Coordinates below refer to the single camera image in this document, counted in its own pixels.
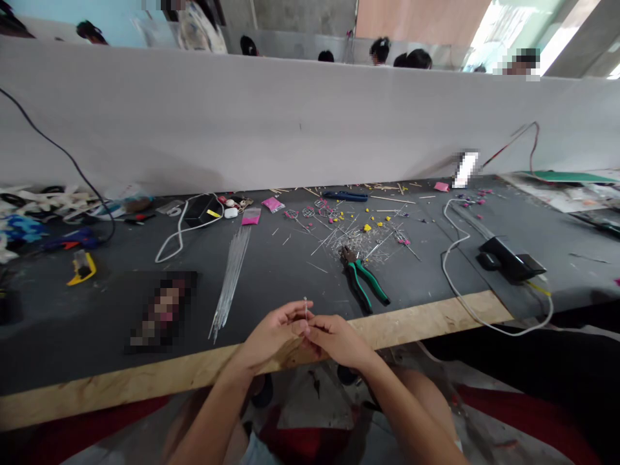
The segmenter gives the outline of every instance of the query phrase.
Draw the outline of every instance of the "red cloth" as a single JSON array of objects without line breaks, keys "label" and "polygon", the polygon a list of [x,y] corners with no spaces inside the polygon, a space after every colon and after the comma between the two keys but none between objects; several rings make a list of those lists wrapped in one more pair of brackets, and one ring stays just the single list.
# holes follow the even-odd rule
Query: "red cloth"
[{"label": "red cloth", "polygon": [[601,465],[562,407],[525,394],[469,386],[460,386],[459,394],[465,404],[555,447],[575,465]]},{"label": "red cloth", "polygon": [[168,396],[112,407],[44,423],[24,447],[17,463],[58,465],[87,447],[150,415],[168,403]]},{"label": "red cloth", "polygon": [[271,409],[258,437],[284,464],[329,465],[349,443],[351,432],[347,429],[278,429],[281,412],[280,406]]}]

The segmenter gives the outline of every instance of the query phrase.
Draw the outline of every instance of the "green-handled pliers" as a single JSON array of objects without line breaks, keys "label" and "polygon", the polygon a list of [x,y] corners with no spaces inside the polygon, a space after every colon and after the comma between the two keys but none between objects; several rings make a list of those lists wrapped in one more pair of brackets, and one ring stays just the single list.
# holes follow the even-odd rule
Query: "green-handled pliers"
[{"label": "green-handled pliers", "polygon": [[372,313],[373,306],[370,303],[368,295],[366,295],[366,292],[362,289],[362,286],[360,285],[357,274],[358,270],[360,271],[360,274],[364,276],[366,280],[370,283],[370,286],[373,288],[379,300],[384,305],[389,305],[389,298],[385,294],[385,292],[383,292],[383,289],[381,289],[379,281],[377,281],[377,278],[375,278],[374,275],[362,265],[362,261],[358,260],[358,258],[355,256],[355,253],[345,245],[340,250],[340,254],[342,254],[342,258],[345,260],[345,272],[347,273],[347,277],[349,278],[349,284],[355,295],[360,300],[364,311],[366,313]]}]

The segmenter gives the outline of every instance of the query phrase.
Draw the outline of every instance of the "hand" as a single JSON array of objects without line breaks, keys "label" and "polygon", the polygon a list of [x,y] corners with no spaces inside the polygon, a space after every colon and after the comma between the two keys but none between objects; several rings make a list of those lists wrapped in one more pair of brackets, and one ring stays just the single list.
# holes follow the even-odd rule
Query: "hand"
[{"label": "hand", "polygon": [[[308,308],[314,303],[308,300]],[[308,319],[314,318],[308,311]],[[267,314],[255,327],[231,360],[231,365],[249,371],[252,376],[288,341],[307,332],[305,301],[289,302]]]},{"label": "hand", "polygon": [[340,315],[319,315],[308,324],[305,337],[318,349],[319,356],[323,349],[340,365],[363,371],[377,355]]}]

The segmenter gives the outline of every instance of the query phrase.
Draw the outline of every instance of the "red cable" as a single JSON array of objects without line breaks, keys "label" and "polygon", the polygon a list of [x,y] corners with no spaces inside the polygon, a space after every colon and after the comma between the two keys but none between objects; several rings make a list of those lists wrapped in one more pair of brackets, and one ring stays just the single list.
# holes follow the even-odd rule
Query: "red cable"
[{"label": "red cable", "polygon": [[514,137],[514,138],[513,138],[510,142],[508,142],[505,146],[503,146],[503,147],[502,147],[502,148],[501,148],[501,149],[500,149],[497,153],[495,153],[495,155],[493,155],[493,156],[492,156],[489,160],[487,160],[487,161],[485,162],[485,164],[484,164],[484,165],[482,165],[482,168],[481,168],[481,169],[483,169],[485,166],[487,166],[489,163],[491,163],[491,161],[492,161],[495,157],[497,157],[497,156],[498,156],[501,152],[503,152],[503,151],[504,151],[504,150],[506,150],[506,149],[507,149],[510,145],[512,145],[512,143],[513,143],[515,140],[519,139],[519,138],[520,138],[523,134],[525,134],[525,132],[526,132],[529,128],[531,128],[532,126],[535,126],[535,127],[536,127],[536,135],[534,136],[534,146],[532,147],[532,151],[530,152],[530,174],[531,174],[534,178],[537,178],[537,179],[540,179],[541,181],[544,181],[544,179],[542,179],[542,178],[538,178],[538,176],[536,176],[536,175],[534,174],[534,169],[533,169],[533,165],[532,165],[532,160],[533,160],[533,157],[534,157],[534,152],[536,151],[536,146],[538,146],[538,135],[539,135],[539,134],[540,134],[540,132],[541,132],[541,126],[538,124],[538,122],[537,122],[537,121],[534,121],[533,123],[530,123],[529,125],[527,125],[527,127],[526,127],[525,129],[523,129],[520,133],[518,133],[518,135],[516,135],[516,137]]}]

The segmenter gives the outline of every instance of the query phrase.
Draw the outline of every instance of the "workbench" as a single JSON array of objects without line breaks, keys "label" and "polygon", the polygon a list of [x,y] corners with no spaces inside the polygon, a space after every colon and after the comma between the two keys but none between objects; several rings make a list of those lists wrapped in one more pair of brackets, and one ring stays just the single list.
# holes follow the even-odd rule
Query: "workbench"
[{"label": "workbench", "polygon": [[[312,254],[320,243],[316,238],[305,234],[282,211],[271,214],[260,205],[274,195],[270,191],[245,192],[254,206],[261,207],[262,214],[260,223],[250,226],[251,237],[228,321],[215,345],[207,335],[220,297],[229,244],[241,226],[241,217],[185,233],[183,251],[160,264],[154,262],[155,255],[176,230],[178,217],[158,214],[144,226],[117,223],[112,241],[92,253],[97,274],[74,287],[67,286],[73,275],[72,251],[20,259],[12,266],[13,277],[7,284],[19,295],[21,321],[0,326],[0,429],[212,384],[236,345],[267,312],[305,296],[314,301],[315,314],[338,314],[352,320],[375,349],[479,326],[454,298],[441,271],[442,252],[457,239],[442,210],[458,193],[468,196],[479,189],[493,190],[485,197],[486,204],[474,205],[471,213],[482,215],[488,229],[509,236],[547,268],[555,311],[620,298],[620,287],[614,283],[620,278],[616,239],[495,177],[476,178],[468,190],[451,192],[434,190],[436,181],[404,181],[401,185],[408,188],[404,195],[399,191],[369,191],[363,186],[325,188],[416,202],[370,198],[366,203],[347,202],[336,208],[348,218],[359,215],[353,227],[368,223],[378,239],[388,229],[384,226],[385,233],[377,232],[380,228],[369,222],[369,217],[385,222],[386,216],[392,216],[392,223],[402,223],[400,228],[421,260],[395,240],[378,248],[385,255],[371,256],[366,266],[378,278],[391,304],[384,307],[368,292],[375,312],[370,317],[362,313],[349,290],[337,252],[321,247]],[[300,211],[304,224],[313,223],[312,233],[323,240],[331,231],[301,215],[303,208],[313,206],[317,199],[303,189],[291,189],[279,197],[287,209]],[[170,200],[156,199],[155,204]],[[409,218],[375,212],[401,207]],[[448,271],[480,317],[503,322],[546,314],[548,302],[543,295],[526,285],[509,284],[497,271],[480,267],[475,257],[484,239],[451,208],[448,214],[471,234],[450,254]],[[351,220],[342,223],[348,227]],[[95,229],[104,235],[109,227],[102,222]],[[50,229],[60,235],[75,226],[52,225]],[[141,312],[164,271],[198,272],[198,285],[181,323],[181,336],[160,353],[126,355],[123,349],[129,331],[140,322]],[[283,348],[263,371],[309,363],[309,355],[297,346]]]}]

